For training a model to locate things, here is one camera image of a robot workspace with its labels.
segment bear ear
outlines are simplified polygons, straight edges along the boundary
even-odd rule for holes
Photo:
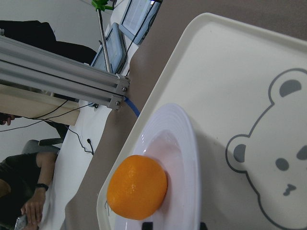
[[[249,138],[246,136],[235,136],[227,144],[226,160],[234,171],[245,171],[245,151]]]
[[[304,69],[289,69],[279,74],[271,83],[269,98],[277,103],[284,97],[302,90],[307,81],[307,71]]]

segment wall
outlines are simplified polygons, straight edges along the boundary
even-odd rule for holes
[[[88,46],[97,51],[101,40],[99,21],[90,0],[0,0],[0,20],[49,22],[58,41]],[[103,12],[104,28],[111,11]],[[32,123],[25,118],[15,119],[7,128]],[[0,161],[19,154],[30,139],[57,138],[56,130],[45,122],[13,131],[0,132]]]

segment green plastic part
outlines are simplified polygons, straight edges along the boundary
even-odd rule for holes
[[[96,10],[114,10],[112,6],[107,6],[108,0],[92,0],[92,5],[96,8]]]

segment orange fruit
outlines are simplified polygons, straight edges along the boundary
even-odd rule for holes
[[[167,178],[159,163],[146,156],[132,155],[115,170],[106,199],[116,214],[141,220],[161,206],[166,191]]]

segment brown table surface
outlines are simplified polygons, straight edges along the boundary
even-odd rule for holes
[[[305,0],[164,0],[146,39],[130,62],[127,96],[139,110],[144,107],[188,23],[205,12],[307,40]],[[110,113],[80,188],[66,206],[62,227],[99,229],[97,196],[135,122],[135,114],[125,103]]]

